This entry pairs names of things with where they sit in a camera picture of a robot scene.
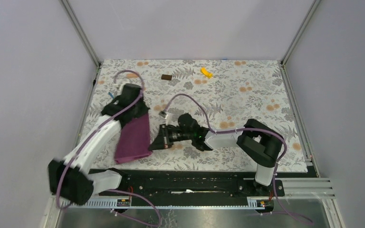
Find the purple cloth napkin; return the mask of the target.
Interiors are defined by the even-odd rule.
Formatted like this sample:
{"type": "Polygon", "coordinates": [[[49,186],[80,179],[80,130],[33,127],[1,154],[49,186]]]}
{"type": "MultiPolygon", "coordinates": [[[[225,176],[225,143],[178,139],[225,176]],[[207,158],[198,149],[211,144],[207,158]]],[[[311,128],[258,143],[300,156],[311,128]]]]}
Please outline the purple cloth napkin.
{"type": "Polygon", "coordinates": [[[150,156],[150,140],[149,114],[133,119],[121,130],[115,150],[115,162],[123,164],[150,156]]]}

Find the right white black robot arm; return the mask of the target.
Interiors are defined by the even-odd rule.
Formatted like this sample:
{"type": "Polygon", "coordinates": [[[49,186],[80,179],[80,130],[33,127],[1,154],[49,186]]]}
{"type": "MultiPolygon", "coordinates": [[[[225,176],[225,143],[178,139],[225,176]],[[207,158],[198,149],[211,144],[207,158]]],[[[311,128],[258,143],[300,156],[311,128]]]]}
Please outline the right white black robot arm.
{"type": "Polygon", "coordinates": [[[191,145],[199,151],[241,148],[257,164],[253,188],[261,196],[272,190],[277,164],[287,150],[287,144],[279,133],[255,119],[249,119],[240,129],[216,131],[200,126],[190,114],[179,116],[177,126],[160,125],[158,135],[148,149],[168,149],[174,142],[180,141],[191,141],[191,145]]]}

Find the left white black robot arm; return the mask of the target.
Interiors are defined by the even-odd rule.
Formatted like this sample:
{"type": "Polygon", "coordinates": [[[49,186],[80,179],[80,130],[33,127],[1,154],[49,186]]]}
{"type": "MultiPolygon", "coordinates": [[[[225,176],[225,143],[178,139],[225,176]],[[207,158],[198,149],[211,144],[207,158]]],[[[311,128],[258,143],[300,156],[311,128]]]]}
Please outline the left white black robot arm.
{"type": "Polygon", "coordinates": [[[125,84],[121,94],[107,104],[87,137],[61,160],[48,164],[50,191],[77,205],[84,205],[91,196],[112,190],[116,195],[128,191],[124,174],[114,168],[90,173],[94,160],[105,145],[119,135],[115,162],[131,162],[151,155],[149,108],[142,88],[125,84]]]}

